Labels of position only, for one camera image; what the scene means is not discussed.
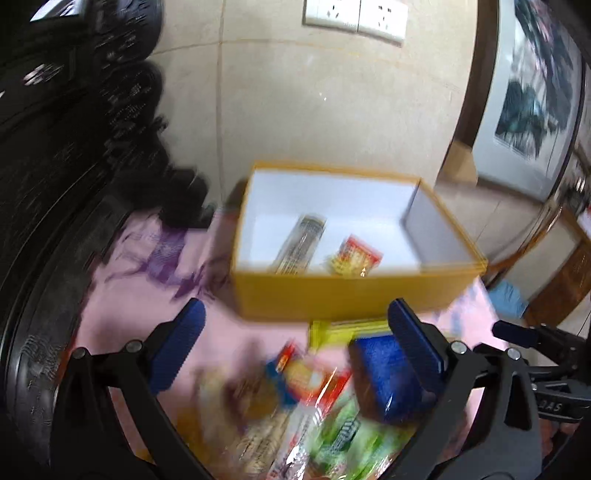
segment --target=blue cloth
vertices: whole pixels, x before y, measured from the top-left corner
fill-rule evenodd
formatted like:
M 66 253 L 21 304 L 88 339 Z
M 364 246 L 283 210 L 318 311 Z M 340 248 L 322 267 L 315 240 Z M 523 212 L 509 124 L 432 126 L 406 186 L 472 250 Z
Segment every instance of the blue cloth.
M 495 288 L 488 292 L 488 296 L 499 316 L 520 319 L 528 305 L 521 298 L 519 289 L 506 280 L 499 282 Z

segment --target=green snack package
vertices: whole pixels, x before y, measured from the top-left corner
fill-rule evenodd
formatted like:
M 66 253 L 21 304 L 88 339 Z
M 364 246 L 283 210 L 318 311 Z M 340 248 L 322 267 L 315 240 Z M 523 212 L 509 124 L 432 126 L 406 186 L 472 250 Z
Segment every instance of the green snack package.
M 383 473 L 414 429 L 391 427 L 359 415 L 355 398 L 325 420 L 310 451 L 310 473 L 331 480 L 366 480 Z

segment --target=wall tile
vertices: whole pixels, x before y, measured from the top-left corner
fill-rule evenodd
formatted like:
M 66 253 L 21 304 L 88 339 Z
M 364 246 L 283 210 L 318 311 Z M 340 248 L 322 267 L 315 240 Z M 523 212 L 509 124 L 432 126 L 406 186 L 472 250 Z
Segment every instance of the wall tile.
M 502 195 L 497 192 L 450 183 L 437 183 L 435 192 L 474 241 L 502 200 Z
M 506 280 L 519 288 L 524 299 L 531 298 L 551 280 L 577 244 L 570 231 L 558 223 L 546 238 L 515 264 Z
M 334 50 L 230 43 L 222 58 L 225 194 L 254 160 L 378 168 L 435 181 L 461 95 Z
M 154 52 L 219 41 L 223 0 L 166 0 L 164 25 Z
M 515 251 L 540 209 L 533 202 L 505 196 L 476 241 L 482 253 L 494 260 L 503 250 Z
M 164 75 L 158 114 L 169 125 L 162 134 L 171 161 L 195 168 L 210 180 L 210 198 L 219 201 L 216 143 L 217 45 L 153 55 Z
M 589 333 L 589 321 L 585 323 L 585 320 L 587 320 L 589 312 L 591 312 L 591 300 L 587 295 L 584 300 L 579 303 L 579 306 L 558 325 L 558 328 L 565 332 L 587 338 L 587 334 Z
M 476 32 L 477 2 L 408 2 L 404 46 L 335 29 L 302 25 L 303 0 L 226 0 L 224 41 L 287 40 L 376 57 L 466 89 Z

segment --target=electrical socket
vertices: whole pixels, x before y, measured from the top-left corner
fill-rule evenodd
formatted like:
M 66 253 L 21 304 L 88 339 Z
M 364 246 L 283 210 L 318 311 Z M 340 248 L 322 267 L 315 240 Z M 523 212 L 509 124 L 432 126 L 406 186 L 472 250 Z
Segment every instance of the electrical socket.
M 307 0 L 304 23 L 357 32 L 361 0 Z
M 359 32 L 402 43 L 406 37 L 408 5 L 397 0 L 361 0 Z

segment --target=beige wall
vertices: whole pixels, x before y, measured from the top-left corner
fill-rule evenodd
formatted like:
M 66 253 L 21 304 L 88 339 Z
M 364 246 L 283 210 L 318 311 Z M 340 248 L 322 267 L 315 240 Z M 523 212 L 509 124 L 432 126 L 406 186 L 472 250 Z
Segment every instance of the beige wall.
M 225 199 L 254 160 L 418 174 L 434 183 L 466 90 L 472 0 L 409 2 L 402 47 L 301 24 L 304 0 L 165 0 L 151 57 L 172 159 Z

